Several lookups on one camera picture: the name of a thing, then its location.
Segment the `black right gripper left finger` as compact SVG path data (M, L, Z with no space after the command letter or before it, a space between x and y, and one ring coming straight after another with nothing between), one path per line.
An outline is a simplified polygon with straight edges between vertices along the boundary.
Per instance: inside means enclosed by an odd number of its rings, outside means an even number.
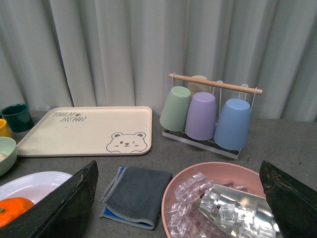
M99 171L92 160L0 230L2 238L80 238L89 220Z

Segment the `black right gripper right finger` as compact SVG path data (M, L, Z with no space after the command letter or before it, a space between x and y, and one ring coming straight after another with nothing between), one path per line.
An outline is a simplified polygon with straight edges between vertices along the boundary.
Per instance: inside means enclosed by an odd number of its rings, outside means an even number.
M317 236L317 192L268 161L260 180L274 219L284 238Z

